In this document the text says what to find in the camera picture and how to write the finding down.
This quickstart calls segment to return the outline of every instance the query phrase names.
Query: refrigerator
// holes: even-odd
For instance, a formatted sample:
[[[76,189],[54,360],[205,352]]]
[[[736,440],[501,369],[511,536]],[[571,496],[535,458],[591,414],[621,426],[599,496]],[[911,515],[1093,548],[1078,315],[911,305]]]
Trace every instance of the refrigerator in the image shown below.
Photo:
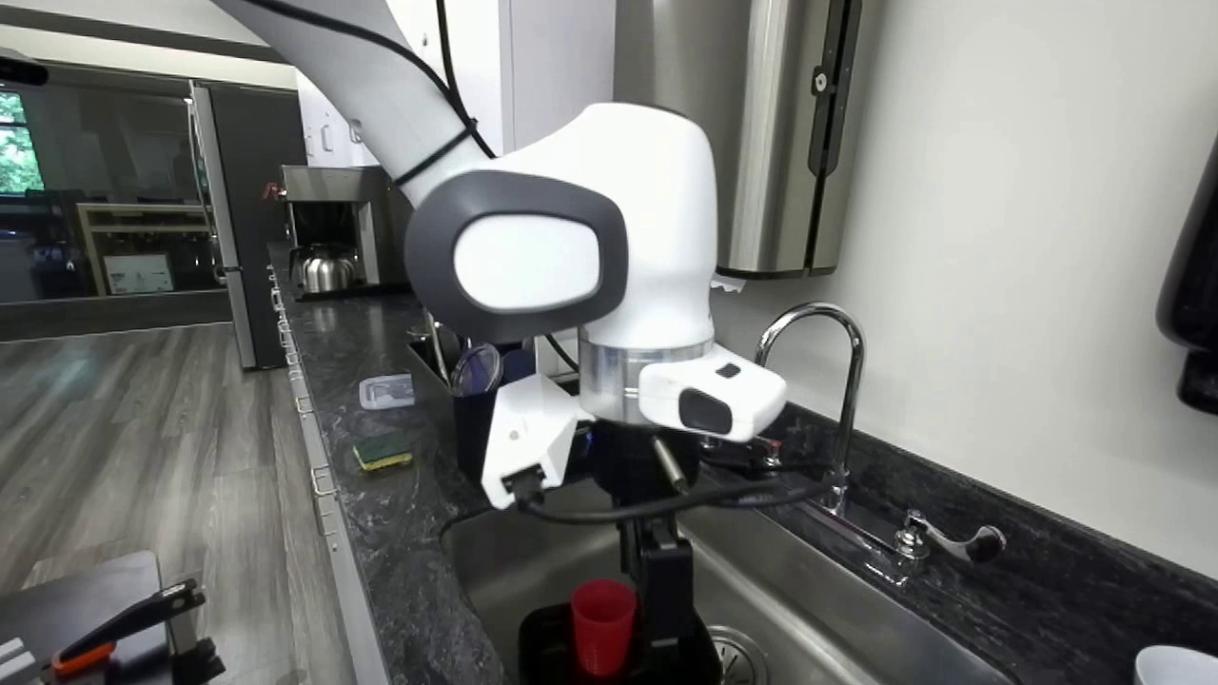
[[[186,130],[196,198],[213,219],[213,274],[228,289],[238,369],[281,369],[271,241],[285,234],[278,168],[304,163],[294,91],[191,83]]]
[[[714,152],[719,270],[836,265],[888,0],[616,0],[611,100],[677,110]]]

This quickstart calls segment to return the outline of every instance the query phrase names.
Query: soap dispenser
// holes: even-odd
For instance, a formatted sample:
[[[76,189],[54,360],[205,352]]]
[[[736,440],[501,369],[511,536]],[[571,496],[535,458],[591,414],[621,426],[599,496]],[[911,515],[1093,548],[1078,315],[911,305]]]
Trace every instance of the soap dispenser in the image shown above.
[[[1189,345],[1180,399],[1218,414],[1218,139],[1157,305],[1157,323]]]

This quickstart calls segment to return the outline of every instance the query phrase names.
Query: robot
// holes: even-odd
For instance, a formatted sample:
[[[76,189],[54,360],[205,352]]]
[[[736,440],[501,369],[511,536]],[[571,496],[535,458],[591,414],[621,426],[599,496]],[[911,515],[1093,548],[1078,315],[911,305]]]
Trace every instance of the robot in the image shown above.
[[[577,394],[549,378],[493,394],[481,485],[500,510],[616,526],[639,589],[639,659],[681,668],[691,555],[673,515],[698,501],[798,497],[777,483],[691,492],[686,437],[748,440],[789,385],[714,345],[714,177],[708,138],[665,110],[599,102],[550,138],[491,161],[451,86],[396,30],[380,0],[215,0],[294,61],[377,152],[416,218],[408,274],[431,315],[469,340],[577,328]],[[599,426],[571,469],[577,426]],[[544,492],[591,470],[616,501],[599,518],[544,510]]]

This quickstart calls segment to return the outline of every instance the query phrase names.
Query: chrome faucet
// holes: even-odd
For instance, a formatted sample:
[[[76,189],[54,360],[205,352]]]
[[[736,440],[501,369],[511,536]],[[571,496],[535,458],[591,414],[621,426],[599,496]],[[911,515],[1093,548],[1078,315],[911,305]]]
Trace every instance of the chrome faucet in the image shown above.
[[[864,329],[861,323],[852,323],[836,305],[830,299],[809,299],[809,305],[794,305],[789,313],[779,313],[764,329],[762,329],[762,345],[757,345],[757,366],[770,360],[777,340],[798,323],[798,318],[833,318],[842,323],[846,340],[849,340],[849,369],[846,369],[846,394],[842,394],[842,414],[836,414],[836,430],[842,430],[842,460],[836,460],[836,480],[833,480],[833,496],[836,496],[836,505],[849,492],[849,440],[852,440],[852,418],[856,418],[856,408],[861,408],[861,381],[864,381],[864,360],[866,360],[866,342],[864,342]]]
[[[833,483],[830,483],[833,497],[830,501],[813,501],[809,515],[819,522],[824,522],[830,529],[842,529],[846,536],[852,536],[866,551],[864,565],[874,572],[878,577],[895,582],[895,586],[907,582],[911,562],[921,562],[928,555],[928,548],[940,548],[958,562],[986,562],[986,559],[1002,555],[1003,551],[1003,532],[996,526],[982,526],[965,541],[953,541],[928,518],[911,510],[907,522],[888,536],[888,532],[874,532],[874,529],[890,529],[890,526],[874,526],[874,522],[864,526],[861,515],[846,515],[852,421],[856,421],[861,381],[864,381],[864,360],[866,360],[866,342],[864,342],[861,323],[852,323],[836,305],[824,305],[824,299],[794,305],[794,308],[779,313],[762,329],[757,366],[770,360],[777,340],[793,323],[809,318],[809,315],[842,323],[842,329],[849,340],[849,369],[846,369],[846,394],[842,394],[842,418],[836,418],[842,460],[833,464]]]

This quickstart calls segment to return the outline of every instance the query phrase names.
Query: stainless steel sink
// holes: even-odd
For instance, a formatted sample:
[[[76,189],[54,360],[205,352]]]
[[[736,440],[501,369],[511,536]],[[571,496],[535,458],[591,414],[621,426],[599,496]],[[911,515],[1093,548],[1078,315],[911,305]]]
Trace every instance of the stainless steel sink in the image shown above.
[[[554,505],[600,505],[563,492]],[[681,515],[698,548],[698,614],[708,619],[729,685],[969,685],[1010,682],[916,614],[871,589],[777,522],[739,510]],[[469,603],[505,672],[517,625],[586,577],[616,576],[616,529],[544,526],[525,515],[477,515],[444,529]]]

